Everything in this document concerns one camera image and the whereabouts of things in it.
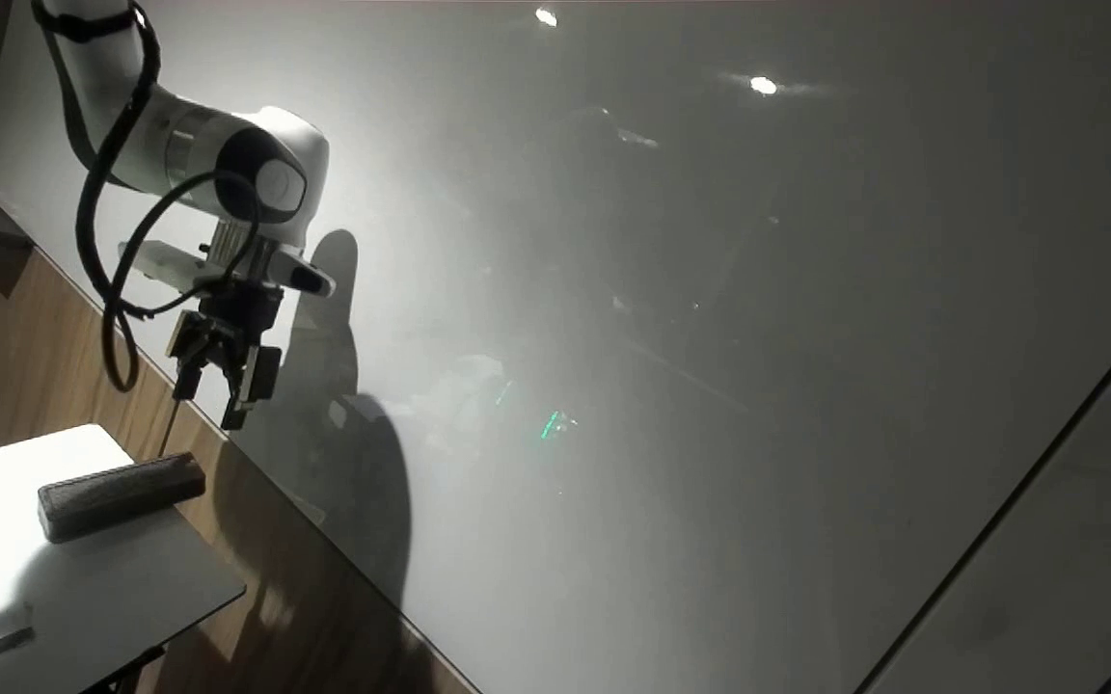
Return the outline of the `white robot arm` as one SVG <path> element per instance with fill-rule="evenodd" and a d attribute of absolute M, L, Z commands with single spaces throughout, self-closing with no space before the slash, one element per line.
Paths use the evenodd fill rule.
<path fill-rule="evenodd" d="M 188 401 L 217 367 L 228 383 L 221 424 L 235 431 L 277 384 L 280 352 L 262 336 L 280 294 L 332 294 L 302 258 L 329 138 L 284 109 L 235 115 L 170 93 L 138 0 L 31 0 L 31 15 L 84 167 L 73 233 L 106 305 L 106 368 L 130 388 L 130 325 L 183 308 L 174 397 Z"/>

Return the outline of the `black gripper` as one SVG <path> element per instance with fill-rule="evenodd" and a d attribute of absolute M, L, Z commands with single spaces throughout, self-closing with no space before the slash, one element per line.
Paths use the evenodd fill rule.
<path fill-rule="evenodd" d="M 228 408 L 221 424 L 228 431 L 247 424 L 247 413 L 277 384 L 280 352 L 262 345 L 275 327 L 280 294 L 255 282 L 217 282 L 193 311 L 179 321 L 170 354 L 179 358 L 174 401 L 193 401 L 205 363 L 228 368 Z"/>

